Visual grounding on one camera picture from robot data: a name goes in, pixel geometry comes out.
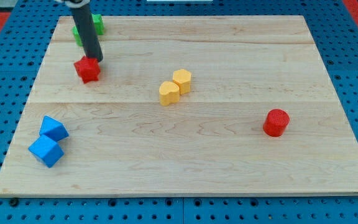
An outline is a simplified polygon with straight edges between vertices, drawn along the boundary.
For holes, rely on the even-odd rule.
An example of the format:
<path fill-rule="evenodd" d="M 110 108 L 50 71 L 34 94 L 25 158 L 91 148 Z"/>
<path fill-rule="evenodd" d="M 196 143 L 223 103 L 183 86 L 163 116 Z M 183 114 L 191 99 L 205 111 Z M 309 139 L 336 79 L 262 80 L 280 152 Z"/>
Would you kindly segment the white rod mount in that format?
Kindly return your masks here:
<path fill-rule="evenodd" d="M 67 7 L 83 7 L 90 3 L 90 0 L 55 0 L 58 3 L 63 3 Z"/>

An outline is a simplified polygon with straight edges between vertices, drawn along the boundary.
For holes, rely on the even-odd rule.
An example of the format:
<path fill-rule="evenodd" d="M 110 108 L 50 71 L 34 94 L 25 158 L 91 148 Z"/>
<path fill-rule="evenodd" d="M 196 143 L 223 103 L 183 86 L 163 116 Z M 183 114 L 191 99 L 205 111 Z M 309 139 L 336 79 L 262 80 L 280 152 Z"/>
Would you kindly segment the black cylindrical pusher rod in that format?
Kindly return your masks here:
<path fill-rule="evenodd" d="M 70 11 L 78 29 L 85 55 L 88 58 L 96 58 L 98 62 L 101 62 L 103 52 L 91 17 L 90 4 L 83 7 L 70 7 Z"/>

